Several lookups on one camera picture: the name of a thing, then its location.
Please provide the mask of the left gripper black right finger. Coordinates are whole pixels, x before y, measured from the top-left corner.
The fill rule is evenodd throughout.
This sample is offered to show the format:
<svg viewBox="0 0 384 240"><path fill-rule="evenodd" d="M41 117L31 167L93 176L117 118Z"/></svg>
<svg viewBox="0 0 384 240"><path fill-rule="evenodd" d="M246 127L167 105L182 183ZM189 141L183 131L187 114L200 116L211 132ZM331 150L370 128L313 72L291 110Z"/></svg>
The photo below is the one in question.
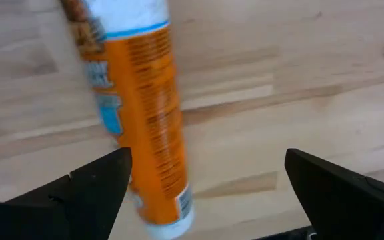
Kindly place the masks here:
<svg viewBox="0 0 384 240"><path fill-rule="evenodd" d="M284 166L317 239L384 239L384 182L299 149Z"/></svg>

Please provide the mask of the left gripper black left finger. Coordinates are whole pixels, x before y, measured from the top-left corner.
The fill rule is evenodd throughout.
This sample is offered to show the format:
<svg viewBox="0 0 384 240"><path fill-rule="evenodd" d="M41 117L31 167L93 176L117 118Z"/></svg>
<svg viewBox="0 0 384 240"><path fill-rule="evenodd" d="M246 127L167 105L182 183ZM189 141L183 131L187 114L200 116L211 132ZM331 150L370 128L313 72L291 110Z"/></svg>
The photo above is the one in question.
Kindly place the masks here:
<svg viewBox="0 0 384 240"><path fill-rule="evenodd" d="M123 147L0 202L0 240L108 239L131 169L131 150Z"/></svg>

